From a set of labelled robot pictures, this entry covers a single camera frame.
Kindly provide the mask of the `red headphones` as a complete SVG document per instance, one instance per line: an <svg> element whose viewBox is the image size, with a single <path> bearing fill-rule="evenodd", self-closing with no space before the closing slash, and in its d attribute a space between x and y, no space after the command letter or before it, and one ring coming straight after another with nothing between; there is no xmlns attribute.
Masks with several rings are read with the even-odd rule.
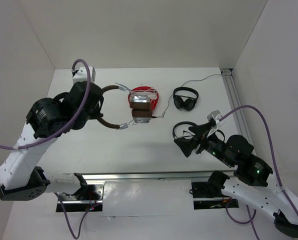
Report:
<svg viewBox="0 0 298 240"><path fill-rule="evenodd" d="M131 103L131 99L133 95L147 95L150 100L151 111L154 111L159 102L159 93L158 91L150 86L138 86L131 90L128 95L128 102Z"/></svg>

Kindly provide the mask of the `black headphones far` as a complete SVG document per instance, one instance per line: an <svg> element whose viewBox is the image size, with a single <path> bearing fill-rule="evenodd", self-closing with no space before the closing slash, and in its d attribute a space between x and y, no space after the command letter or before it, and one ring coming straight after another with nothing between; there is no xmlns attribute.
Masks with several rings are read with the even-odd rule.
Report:
<svg viewBox="0 0 298 240"><path fill-rule="evenodd" d="M195 97L179 95L178 92L185 91L195 95ZM178 110L192 111L198 101L199 93L190 87L177 87L173 90L173 103Z"/></svg>

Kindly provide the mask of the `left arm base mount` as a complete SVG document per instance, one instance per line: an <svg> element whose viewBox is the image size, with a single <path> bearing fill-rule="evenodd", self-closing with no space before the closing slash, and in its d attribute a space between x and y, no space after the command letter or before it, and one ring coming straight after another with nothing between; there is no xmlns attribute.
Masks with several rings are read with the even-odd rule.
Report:
<svg viewBox="0 0 298 240"><path fill-rule="evenodd" d="M67 213L102 212L104 198L104 182L90 184L83 196L59 193L64 209Z"/></svg>

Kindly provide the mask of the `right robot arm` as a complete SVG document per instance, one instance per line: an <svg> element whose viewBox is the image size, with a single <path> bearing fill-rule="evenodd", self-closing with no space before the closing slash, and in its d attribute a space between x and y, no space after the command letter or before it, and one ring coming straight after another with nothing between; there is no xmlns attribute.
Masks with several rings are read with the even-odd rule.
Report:
<svg viewBox="0 0 298 240"><path fill-rule="evenodd" d="M215 170L205 183L194 182L191 194L198 197L231 197L263 212L277 230L291 238L298 238L298 197L279 184L278 174L264 160L253 154L254 147L242 135L218 138L213 121L197 125L190 121L177 123L174 128L187 125L188 136L172 132L174 143L185 157L207 152L229 168L230 177Z"/></svg>

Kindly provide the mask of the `black headphones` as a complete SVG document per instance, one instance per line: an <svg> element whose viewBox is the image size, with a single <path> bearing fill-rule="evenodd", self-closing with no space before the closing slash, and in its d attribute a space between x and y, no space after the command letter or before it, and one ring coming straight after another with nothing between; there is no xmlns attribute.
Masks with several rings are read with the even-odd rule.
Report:
<svg viewBox="0 0 298 240"><path fill-rule="evenodd" d="M179 95L178 92L185 91L195 95L195 97ZM199 93L190 87L177 87L173 90L173 103L178 110L192 111L198 101Z"/></svg>
<svg viewBox="0 0 298 240"><path fill-rule="evenodd" d="M172 129L172 137L174 140L190 139L194 134L189 127L197 127L198 125L191 121L181 121L176 123Z"/></svg>

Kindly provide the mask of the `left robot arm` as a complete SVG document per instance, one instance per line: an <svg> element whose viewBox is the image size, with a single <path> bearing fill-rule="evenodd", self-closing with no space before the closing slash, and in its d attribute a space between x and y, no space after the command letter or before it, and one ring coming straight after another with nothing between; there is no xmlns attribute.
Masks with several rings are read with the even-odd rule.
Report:
<svg viewBox="0 0 298 240"><path fill-rule="evenodd" d="M82 129L88 120L100 117L102 89L76 82L69 92L36 101L26 116L20 138L0 165L0 199L30 201L43 193L63 193L81 200L88 184L80 173L46 172L38 162L56 140L70 130Z"/></svg>

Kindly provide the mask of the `brown silver headphones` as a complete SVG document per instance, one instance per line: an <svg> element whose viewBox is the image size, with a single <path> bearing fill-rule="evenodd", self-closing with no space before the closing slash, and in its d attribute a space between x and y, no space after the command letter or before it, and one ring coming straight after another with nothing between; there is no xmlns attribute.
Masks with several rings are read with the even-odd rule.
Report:
<svg viewBox="0 0 298 240"><path fill-rule="evenodd" d="M123 84L116 83L115 85L103 87L102 93L104 94L112 90L127 91L129 94L132 89ZM154 118L153 111L151 111L150 99L147 95L133 95L129 107L131 109L131 116L134 124L147 124Z"/></svg>

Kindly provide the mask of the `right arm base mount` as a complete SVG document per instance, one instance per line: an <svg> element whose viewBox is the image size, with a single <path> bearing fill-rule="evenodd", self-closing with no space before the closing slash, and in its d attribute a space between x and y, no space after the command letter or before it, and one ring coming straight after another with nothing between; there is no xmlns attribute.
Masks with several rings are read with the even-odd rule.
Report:
<svg viewBox="0 0 298 240"><path fill-rule="evenodd" d="M225 209L227 204L230 208L238 208L237 200L223 195L207 182L192 182L189 193L193 197L194 210Z"/></svg>

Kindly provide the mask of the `black headphones near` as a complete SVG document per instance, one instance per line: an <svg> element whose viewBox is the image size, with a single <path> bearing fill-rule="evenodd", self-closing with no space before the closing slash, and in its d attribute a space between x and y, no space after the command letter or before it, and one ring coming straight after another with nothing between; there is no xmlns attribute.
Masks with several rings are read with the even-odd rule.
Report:
<svg viewBox="0 0 298 240"><path fill-rule="evenodd" d="M189 127L197 127L198 125L191 121L181 121L176 123L172 129L172 137L174 140L190 139L194 134Z"/></svg>

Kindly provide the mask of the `aluminium front rail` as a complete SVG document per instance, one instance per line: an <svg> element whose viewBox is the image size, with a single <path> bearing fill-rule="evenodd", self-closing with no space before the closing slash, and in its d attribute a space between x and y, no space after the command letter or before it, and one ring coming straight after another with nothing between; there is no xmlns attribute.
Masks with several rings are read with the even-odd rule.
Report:
<svg viewBox="0 0 298 240"><path fill-rule="evenodd" d="M137 173L75 173L89 185L116 182L208 180L214 171L137 172Z"/></svg>

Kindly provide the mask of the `aluminium side rail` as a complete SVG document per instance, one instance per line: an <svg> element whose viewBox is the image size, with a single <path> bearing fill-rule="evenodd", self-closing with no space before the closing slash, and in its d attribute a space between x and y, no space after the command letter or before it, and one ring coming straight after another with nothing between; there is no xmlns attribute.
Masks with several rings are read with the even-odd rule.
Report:
<svg viewBox="0 0 298 240"><path fill-rule="evenodd" d="M232 69L222 68L221 70L224 86L229 98L229 103L232 109L235 109L241 105L241 100L238 94L236 84L234 82ZM242 109L237 110L233 114L234 122L238 129L238 133L245 137L250 143L252 143L251 134L247 125L246 117Z"/></svg>

